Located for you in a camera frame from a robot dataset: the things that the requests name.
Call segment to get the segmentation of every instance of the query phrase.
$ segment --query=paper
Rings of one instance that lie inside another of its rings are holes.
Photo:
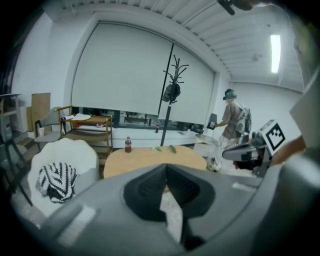
[[[307,148],[320,146],[320,78],[298,100],[290,111]]]
[[[51,93],[35,93],[31,95],[31,117],[32,117],[32,126],[34,131],[34,136],[36,136],[35,132],[35,122],[41,120],[46,117],[50,111],[50,97]],[[44,127],[45,133],[49,133],[52,131],[51,125],[47,125]]]
[[[78,114],[76,114],[76,116],[73,118],[73,120],[84,121],[84,120],[88,120],[88,119],[90,119],[90,118],[91,118],[91,115],[78,113]]]

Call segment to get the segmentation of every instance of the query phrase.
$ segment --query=cardboard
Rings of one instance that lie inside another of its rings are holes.
[[[50,111],[50,97],[50,92],[35,93],[31,96],[31,116],[34,136],[36,136],[35,121],[44,118]],[[51,131],[52,128],[50,125],[44,128],[44,134],[47,134]]]
[[[290,111],[307,148],[320,147],[320,77]]]
[[[34,131],[34,126],[32,125],[32,108],[28,106],[26,108],[26,124],[27,124],[27,131],[28,132],[33,132]]]

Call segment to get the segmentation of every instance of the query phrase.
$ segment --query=ceiling light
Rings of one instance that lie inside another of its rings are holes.
[[[271,51],[272,51],[272,64],[271,64],[271,72],[278,73],[280,58],[281,58],[281,40],[280,35],[272,34],[271,38]]]

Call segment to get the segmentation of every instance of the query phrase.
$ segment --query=wooden shelf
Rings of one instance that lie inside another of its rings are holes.
[[[101,133],[89,133],[79,130],[72,129],[66,135],[63,136],[64,138],[68,138],[71,140],[83,140],[88,142],[105,142],[107,140],[107,136],[105,132]]]

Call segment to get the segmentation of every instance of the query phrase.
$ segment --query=striped cloth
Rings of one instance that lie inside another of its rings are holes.
[[[54,162],[40,169],[35,188],[53,203],[64,203],[72,198],[78,176],[76,169],[65,162]]]

